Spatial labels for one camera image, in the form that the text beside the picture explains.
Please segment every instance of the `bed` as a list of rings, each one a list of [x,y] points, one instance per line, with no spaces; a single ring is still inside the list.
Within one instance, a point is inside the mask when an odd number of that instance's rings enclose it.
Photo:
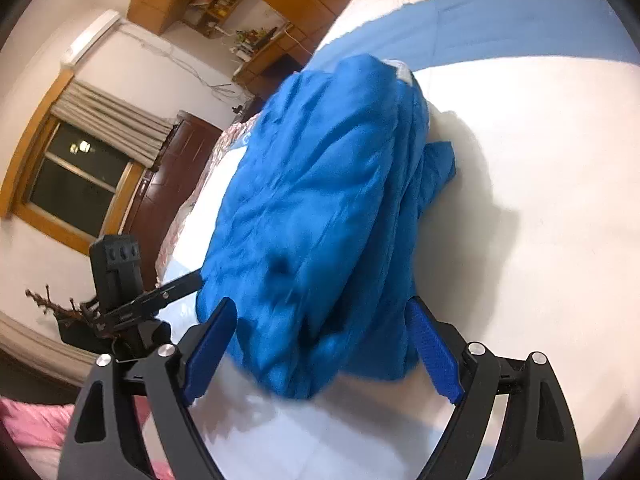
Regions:
[[[640,54],[606,0],[353,0],[306,70],[400,59],[458,175],[420,226],[414,271],[467,340],[544,351],[568,400],[585,478],[640,415]],[[242,131],[180,221],[163,281],[201,266]],[[180,339],[194,296],[162,312]],[[482,478],[505,405],[470,478]],[[415,479],[452,412],[420,366],[400,383],[341,376],[312,402],[276,399],[223,360],[192,408],[229,479]]]

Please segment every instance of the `window curtain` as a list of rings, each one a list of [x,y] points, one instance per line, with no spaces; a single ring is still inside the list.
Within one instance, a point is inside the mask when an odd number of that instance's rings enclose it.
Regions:
[[[106,142],[146,168],[156,157],[172,124],[74,79],[51,107],[57,118]]]

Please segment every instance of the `blue gripper pad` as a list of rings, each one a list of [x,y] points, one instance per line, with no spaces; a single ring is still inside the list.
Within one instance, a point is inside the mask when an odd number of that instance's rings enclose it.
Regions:
[[[404,322],[436,391],[456,404],[464,394],[460,386],[458,362],[414,298],[406,304]]]
[[[195,399],[203,396],[207,391],[220,359],[236,331],[237,323],[236,304],[229,298],[225,298],[206,322],[192,326],[178,343],[183,355],[183,341],[187,346],[195,346],[188,349],[191,351],[191,357],[184,369],[182,396],[186,406],[191,406]]]

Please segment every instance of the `cable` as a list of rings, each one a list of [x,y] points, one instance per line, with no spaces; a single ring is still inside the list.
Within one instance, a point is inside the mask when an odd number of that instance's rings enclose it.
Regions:
[[[302,45],[302,43],[300,43],[296,38],[294,38],[292,35],[290,35],[290,34],[287,32],[287,29],[286,29],[286,28],[284,29],[284,33],[285,33],[287,36],[289,36],[293,41],[295,41],[297,44],[299,44],[299,46],[301,46],[301,47],[302,47],[302,50],[304,50],[307,54],[309,54],[310,56],[312,56],[312,55],[314,54],[313,52],[309,52],[309,51],[308,51],[308,50],[307,50],[307,49]]]
[[[123,23],[122,25],[120,25],[120,27],[117,28],[116,31],[119,32],[120,34],[124,34],[125,36],[129,36],[130,38],[133,38],[140,44],[142,48],[146,48],[149,52],[151,52],[152,54],[155,54],[156,56],[167,58],[169,61],[171,61],[172,63],[176,64],[181,69],[183,69],[185,72],[188,72],[191,75],[193,75],[198,81],[200,81],[202,85],[208,87],[211,90],[211,94],[213,95],[213,97],[215,97],[219,101],[225,102],[222,99],[223,97],[233,98],[233,97],[239,96],[238,92],[236,92],[235,90],[232,90],[231,88],[225,88],[227,86],[231,86],[231,83],[226,83],[221,85],[211,85],[207,83],[202,78],[202,76],[200,76],[198,71],[193,66],[191,66],[186,61],[183,61],[174,56],[174,45],[171,44],[169,41],[164,40],[169,45],[169,50],[163,50],[162,48],[154,45],[153,43],[147,40],[144,40],[143,38],[140,38],[137,34],[123,30],[122,28],[123,25],[127,25],[127,23]]]

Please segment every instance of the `window pane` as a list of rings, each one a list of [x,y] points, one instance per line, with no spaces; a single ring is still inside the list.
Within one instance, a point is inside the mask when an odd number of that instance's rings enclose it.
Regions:
[[[64,121],[47,151],[113,187],[129,163],[124,153]]]
[[[44,159],[31,202],[44,211],[98,237],[113,193]]]

